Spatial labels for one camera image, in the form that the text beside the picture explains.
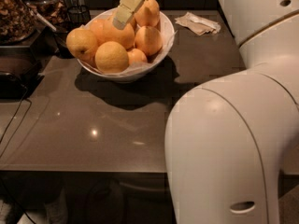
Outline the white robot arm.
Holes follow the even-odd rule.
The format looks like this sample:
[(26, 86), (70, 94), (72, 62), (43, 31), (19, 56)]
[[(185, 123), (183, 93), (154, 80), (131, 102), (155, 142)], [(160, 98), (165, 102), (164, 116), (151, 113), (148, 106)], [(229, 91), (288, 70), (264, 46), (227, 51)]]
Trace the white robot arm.
[(186, 92), (165, 129), (177, 224), (279, 224), (299, 137), (299, 0), (219, 0), (245, 70)]

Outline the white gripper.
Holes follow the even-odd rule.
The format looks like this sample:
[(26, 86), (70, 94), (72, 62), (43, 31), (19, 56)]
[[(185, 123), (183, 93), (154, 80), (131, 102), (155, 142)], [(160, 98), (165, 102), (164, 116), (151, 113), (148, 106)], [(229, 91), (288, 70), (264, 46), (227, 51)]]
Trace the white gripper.
[(113, 18), (113, 25), (123, 30), (132, 19), (135, 12), (142, 6), (144, 0), (120, 0)]

